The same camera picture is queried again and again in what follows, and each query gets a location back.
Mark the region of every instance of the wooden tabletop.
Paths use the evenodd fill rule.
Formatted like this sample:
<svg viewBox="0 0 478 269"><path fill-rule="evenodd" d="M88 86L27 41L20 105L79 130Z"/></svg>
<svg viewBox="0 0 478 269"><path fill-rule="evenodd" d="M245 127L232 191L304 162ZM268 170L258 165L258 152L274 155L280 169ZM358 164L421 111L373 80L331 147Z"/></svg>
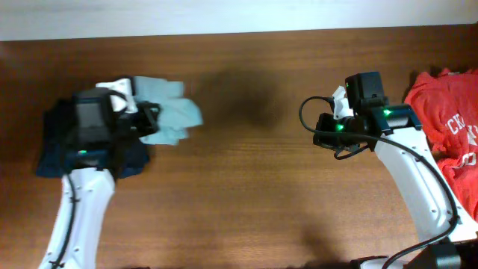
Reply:
<svg viewBox="0 0 478 269"><path fill-rule="evenodd" d="M298 107L373 70L397 104L416 72L476 67L477 48L475 25L0 43L0 267L37 267L57 214L60 181L34 176L42 112L118 75L184 81L205 124L118 182L97 268L283 268L417 243L376 156L336 161ZM307 123L324 111L311 102Z"/></svg>

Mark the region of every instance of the light blue cloth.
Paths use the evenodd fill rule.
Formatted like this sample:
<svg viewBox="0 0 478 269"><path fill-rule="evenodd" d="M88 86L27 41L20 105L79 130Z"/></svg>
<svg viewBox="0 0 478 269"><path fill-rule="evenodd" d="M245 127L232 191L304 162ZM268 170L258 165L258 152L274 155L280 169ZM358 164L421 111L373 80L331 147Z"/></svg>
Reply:
<svg viewBox="0 0 478 269"><path fill-rule="evenodd" d="M186 128L202 125L201 111L193 101L182 98L184 84L162 78L134 77L136 102L158 103L159 131L140 138L145 144L177 145L188 137Z"/></svg>

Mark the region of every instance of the white wall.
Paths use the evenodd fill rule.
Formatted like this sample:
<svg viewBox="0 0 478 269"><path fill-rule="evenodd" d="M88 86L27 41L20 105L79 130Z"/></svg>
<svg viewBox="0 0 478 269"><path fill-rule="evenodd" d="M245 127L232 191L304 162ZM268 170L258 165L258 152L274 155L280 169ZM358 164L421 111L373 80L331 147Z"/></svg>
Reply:
<svg viewBox="0 0 478 269"><path fill-rule="evenodd" d="M0 0L0 40L477 21L477 0Z"/></svg>

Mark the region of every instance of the red shirt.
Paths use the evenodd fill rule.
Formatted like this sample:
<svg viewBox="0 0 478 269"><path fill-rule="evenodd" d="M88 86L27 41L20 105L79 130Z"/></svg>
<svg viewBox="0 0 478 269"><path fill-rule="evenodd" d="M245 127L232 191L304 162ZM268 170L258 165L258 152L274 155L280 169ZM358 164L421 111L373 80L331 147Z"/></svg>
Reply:
<svg viewBox="0 0 478 269"><path fill-rule="evenodd" d="M437 78L421 73L405 99L423 124L438 166L456 197L478 221L478 70Z"/></svg>

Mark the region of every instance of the dark blue cloth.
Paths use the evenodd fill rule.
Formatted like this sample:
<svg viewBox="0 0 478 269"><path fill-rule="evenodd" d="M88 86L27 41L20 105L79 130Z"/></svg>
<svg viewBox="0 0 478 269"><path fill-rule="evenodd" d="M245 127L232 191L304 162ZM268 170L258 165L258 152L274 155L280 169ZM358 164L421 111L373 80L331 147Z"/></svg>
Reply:
<svg viewBox="0 0 478 269"><path fill-rule="evenodd" d="M38 162L37 176L62 177L62 141L76 125L75 105L70 100L60 100L50 111L43 114L43 151ZM146 145L136 139L125 151L125 163L119 175L121 179L143 172L149 162Z"/></svg>

